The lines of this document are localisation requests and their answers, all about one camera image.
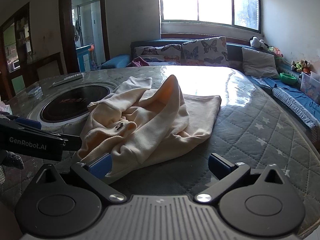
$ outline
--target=cream sweatshirt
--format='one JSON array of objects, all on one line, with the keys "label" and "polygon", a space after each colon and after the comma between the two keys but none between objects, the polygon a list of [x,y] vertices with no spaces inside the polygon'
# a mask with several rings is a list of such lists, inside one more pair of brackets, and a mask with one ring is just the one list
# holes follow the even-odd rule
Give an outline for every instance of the cream sweatshirt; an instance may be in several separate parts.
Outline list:
[{"label": "cream sweatshirt", "polygon": [[183,95],[174,75],[158,90],[151,85],[151,77],[130,77],[88,106],[74,160],[88,163],[110,153],[108,184],[132,170],[184,155],[211,135],[220,96]]}]

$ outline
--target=green bowl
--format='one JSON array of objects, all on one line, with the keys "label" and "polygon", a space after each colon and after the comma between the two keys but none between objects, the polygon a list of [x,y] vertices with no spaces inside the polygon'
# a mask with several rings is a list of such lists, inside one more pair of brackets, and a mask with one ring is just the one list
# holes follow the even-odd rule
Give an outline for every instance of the green bowl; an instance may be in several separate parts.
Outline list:
[{"label": "green bowl", "polygon": [[294,85],[298,81],[296,77],[286,73],[280,73],[280,79],[284,84],[287,85]]}]

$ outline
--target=pillow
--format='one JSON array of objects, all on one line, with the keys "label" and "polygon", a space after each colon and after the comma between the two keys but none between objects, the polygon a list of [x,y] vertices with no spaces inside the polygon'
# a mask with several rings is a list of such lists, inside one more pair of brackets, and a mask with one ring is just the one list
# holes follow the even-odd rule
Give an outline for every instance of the pillow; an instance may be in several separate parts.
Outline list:
[{"label": "pillow", "polygon": [[242,48],[242,56],[242,67],[247,76],[280,78],[276,70],[275,57],[272,54]]},{"label": "pillow", "polygon": [[178,65],[181,66],[180,63],[175,62],[175,61],[166,61],[165,63],[163,62],[148,62],[149,66],[164,66],[164,65]]},{"label": "pillow", "polygon": [[162,47],[135,47],[133,58],[142,57],[146,62],[177,62],[180,64],[181,45],[170,44]]},{"label": "pillow", "polygon": [[198,66],[229,66],[225,37],[188,41],[182,44],[183,64]]}]

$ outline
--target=plastic storage box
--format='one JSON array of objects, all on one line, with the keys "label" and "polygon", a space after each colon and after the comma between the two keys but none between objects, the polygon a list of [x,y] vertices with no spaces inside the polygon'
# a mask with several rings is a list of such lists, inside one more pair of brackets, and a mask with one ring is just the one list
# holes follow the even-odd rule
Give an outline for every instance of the plastic storage box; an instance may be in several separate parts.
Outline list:
[{"label": "plastic storage box", "polygon": [[320,82],[318,80],[302,73],[300,90],[320,105]]},{"label": "plastic storage box", "polygon": [[320,76],[317,73],[311,71],[311,77],[320,82]]}]

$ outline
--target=quilted mattress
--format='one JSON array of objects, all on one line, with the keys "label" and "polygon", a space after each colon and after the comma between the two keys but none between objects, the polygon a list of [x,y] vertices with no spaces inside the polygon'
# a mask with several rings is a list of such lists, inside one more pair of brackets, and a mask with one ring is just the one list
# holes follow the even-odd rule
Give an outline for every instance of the quilted mattress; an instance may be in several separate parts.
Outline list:
[{"label": "quilted mattress", "polygon": [[[171,74],[178,78],[184,94],[221,96],[221,108],[211,137],[182,157],[132,171],[111,186],[128,197],[131,194],[195,195],[216,182],[208,169],[210,153],[217,153],[233,163],[245,162],[252,168],[276,163],[306,207],[299,236],[309,235],[320,219],[319,154],[281,107],[240,72],[226,67],[150,66],[85,73],[83,82],[105,80],[119,85],[130,76],[151,76],[153,88],[159,88]],[[52,93],[49,85],[55,80],[39,82],[44,98]],[[26,116],[42,100],[28,100],[23,109],[19,106],[23,98],[25,96],[20,93],[9,101],[14,114]],[[65,125],[58,131],[79,134],[82,125]],[[43,163],[54,163],[59,171],[66,171],[72,154],[64,152],[63,160],[58,163],[22,156],[23,171],[5,168],[6,181],[0,186],[2,201],[13,209]]]}]

